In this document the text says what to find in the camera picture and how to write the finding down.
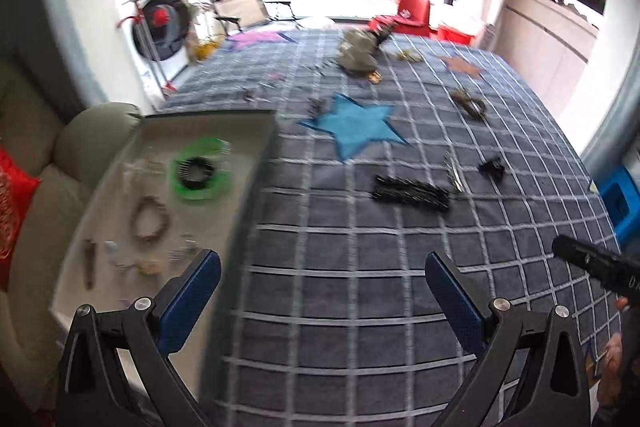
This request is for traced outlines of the white washing machine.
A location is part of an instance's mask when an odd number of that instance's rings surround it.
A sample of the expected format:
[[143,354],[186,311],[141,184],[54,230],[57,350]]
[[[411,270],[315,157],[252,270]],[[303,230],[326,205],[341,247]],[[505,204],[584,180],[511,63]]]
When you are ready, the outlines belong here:
[[[119,19],[134,12],[134,8],[130,4],[122,5],[127,0],[113,1]],[[146,23],[151,31],[157,53],[160,56],[160,64],[163,66],[167,79],[175,87],[175,80],[180,77],[190,63],[188,46],[186,45],[191,27],[188,0],[138,1],[143,9]],[[119,30],[125,39],[144,94],[154,108],[160,107],[164,101],[160,99],[160,95],[156,91],[157,85],[148,71],[148,64],[142,58],[142,47],[138,36],[130,26],[130,22],[127,22]]]

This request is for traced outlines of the black hair claw clip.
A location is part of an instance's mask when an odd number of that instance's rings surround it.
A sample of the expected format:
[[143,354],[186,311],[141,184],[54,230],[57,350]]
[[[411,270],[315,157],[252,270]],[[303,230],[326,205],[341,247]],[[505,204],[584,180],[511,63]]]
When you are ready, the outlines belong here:
[[504,165],[501,156],[494,156],[478,165],[477,170],[499,185],[506,174],[506,165]]

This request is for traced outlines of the red plastic bin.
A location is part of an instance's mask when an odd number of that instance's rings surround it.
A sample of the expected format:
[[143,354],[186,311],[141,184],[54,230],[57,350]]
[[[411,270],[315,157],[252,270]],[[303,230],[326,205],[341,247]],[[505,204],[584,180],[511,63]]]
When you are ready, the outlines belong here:
[[446,25],[439,25],[437,27],[436,37],[439,41],[452,42],[461,44],[462,46],[469,46],[474,39],[472,34]]

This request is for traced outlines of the beige jewelry tray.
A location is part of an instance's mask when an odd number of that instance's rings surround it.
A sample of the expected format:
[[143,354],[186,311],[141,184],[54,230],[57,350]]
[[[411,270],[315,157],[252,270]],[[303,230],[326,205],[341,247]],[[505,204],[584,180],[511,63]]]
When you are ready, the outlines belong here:
[[[206,374],[216,371],[218,365],[222,342],[216,336],[236,294],[250,218],[277,135],[277,116],[272,110],[225,109],[144,118],[102,176],[68,246],[50,306],[62,331],[70,329],[76,309],[85,303],[99,312],[115,311],[128,308],[139,297],[155,296],[196,256],[163,277],[142,277],[134,267],[118,274],[107,263],[105,241],[116,242],[134,262],[137,257],[165,257],[182,243],[182,234],[192,234],[200,251],[215,251],[222,266],[218,288],[189,338],[169,357],[186,387],[198,397],[206,384]],[[231,145],[231,187],[216,199],[188,202],[171,187],[170,164],[179,150],[206,136]],[[122,188],[122,164],[147,157],[164,164],[165,178],[142,192],[126,192]],[[85,288],[82,269],[86,239],[96,243],[96,283],[92,291]]]

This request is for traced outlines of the silver charm with grey disc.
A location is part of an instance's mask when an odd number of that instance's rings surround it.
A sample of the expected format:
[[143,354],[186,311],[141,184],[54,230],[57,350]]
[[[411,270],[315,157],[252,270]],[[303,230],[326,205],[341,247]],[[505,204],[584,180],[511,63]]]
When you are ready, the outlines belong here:
[[134,262],[128,259],[114,241],[104,242],[104,253],[107,263],[118,273],[124,274],[134,267]]

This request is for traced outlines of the beige sideboard cabinet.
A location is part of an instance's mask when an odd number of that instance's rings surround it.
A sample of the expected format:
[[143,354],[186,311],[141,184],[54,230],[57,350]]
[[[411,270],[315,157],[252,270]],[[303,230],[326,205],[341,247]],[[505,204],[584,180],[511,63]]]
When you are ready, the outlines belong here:
[[597,27],[551,0],[504,0],[495,54],[529,85],[549,112],[572,98],[597,41]]

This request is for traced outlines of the brown snap hair clip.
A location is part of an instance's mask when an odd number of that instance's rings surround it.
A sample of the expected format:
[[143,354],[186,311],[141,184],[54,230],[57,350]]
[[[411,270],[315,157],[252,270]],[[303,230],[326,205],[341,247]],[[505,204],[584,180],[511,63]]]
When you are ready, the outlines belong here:
[[82,246],[82,269],[87,291],[92,291],[96,283],[96,243],[86,239]]

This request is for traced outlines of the red plastic chair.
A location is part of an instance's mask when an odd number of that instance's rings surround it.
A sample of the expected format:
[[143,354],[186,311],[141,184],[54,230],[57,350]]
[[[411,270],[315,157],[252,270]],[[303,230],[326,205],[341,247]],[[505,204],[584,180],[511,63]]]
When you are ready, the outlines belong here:
[[390,27],[398,34],[430,38],[431,7],[430,0],[400,0],[395,14],[373,17],[368,23],[368,28],[379,31]]

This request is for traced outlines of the round gold keychain charm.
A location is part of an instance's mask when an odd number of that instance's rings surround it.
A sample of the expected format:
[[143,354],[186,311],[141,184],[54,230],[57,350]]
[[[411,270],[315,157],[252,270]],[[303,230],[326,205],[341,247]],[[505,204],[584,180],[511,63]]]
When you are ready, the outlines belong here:
[[200,245],[192,234],[182,234],[181,239],[182,243],[165,257],[137,257],[134,269],[142,277],[163,277],[166,273],[175,273],[200,251]]

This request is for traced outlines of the dark patterned bow scrunchie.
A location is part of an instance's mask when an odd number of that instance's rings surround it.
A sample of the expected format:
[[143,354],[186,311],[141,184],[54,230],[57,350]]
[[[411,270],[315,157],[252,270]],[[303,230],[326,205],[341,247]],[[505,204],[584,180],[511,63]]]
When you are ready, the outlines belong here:
[[372,30],[375,46],[377,48],[382,46],[382,43],[388,38],[390,38],[393,31],[394,31],[393,24],[381,25],[381,26],[378,26],[378,28],[376,28],[375,30]]

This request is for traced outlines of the green leather sofa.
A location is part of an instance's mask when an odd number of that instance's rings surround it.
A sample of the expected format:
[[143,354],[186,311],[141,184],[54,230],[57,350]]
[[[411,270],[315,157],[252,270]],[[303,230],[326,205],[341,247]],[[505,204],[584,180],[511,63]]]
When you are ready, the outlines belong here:
[[129,103],[55,113],[20,66],[1,63],[1,147],[41,183],[30,203],[1,291],[1,388],[31,411],[50,409],[62,333],[49,311],[61,265],[91,195],[142,121]]

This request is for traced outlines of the black spiral tie in tray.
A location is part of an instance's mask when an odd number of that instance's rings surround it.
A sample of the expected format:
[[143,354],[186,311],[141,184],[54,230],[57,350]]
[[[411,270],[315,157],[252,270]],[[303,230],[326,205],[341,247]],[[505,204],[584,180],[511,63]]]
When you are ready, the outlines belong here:
[[193,156],[178,162],[177,179],[186,190],[203,190],[215,174],[216,166],[213,161],[202,156]]

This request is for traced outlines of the silver beaded hair pin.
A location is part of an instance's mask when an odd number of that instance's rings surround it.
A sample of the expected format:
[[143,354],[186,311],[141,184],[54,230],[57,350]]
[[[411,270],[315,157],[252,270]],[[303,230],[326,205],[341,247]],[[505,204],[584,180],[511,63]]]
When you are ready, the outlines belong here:
[[457,194],[466,194],[468,193],[468,188],[464,182],[462,171],[457,162],[457,159],[454,156],[448,154],[445,157],[445,164],[447,170],[447,176],[450,185],[454,189]]

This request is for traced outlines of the gold hair clip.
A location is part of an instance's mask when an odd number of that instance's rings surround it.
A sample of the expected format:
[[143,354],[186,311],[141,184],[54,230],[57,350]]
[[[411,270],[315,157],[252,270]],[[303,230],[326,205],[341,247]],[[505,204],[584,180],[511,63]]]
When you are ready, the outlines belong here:
[[407,63],[422,63],[424,57],[416,50],[405,49],[396,53],[396,60]]

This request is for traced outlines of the green plastic bangle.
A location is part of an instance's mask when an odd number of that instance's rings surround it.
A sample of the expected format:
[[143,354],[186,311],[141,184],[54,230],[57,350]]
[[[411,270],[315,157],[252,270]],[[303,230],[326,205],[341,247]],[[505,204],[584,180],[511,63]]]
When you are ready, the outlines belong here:
[[169,181],[175,194],[188,202],[224,195],[231,187],[230,153],[230,143],[213,136],[183,147],[169,168]]

